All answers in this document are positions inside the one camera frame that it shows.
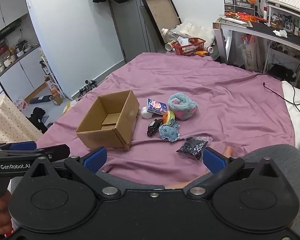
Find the person's left hand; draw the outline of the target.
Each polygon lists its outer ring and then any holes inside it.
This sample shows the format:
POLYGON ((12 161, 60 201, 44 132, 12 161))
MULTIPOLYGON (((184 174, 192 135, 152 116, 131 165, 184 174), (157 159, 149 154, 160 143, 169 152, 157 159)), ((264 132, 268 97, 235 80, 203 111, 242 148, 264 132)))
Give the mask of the person's left hand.
POLYGON ((0 197, 0 235, 6 235, 13 231, 11 215, 8 210, 10 198, 10 191, 0 197))

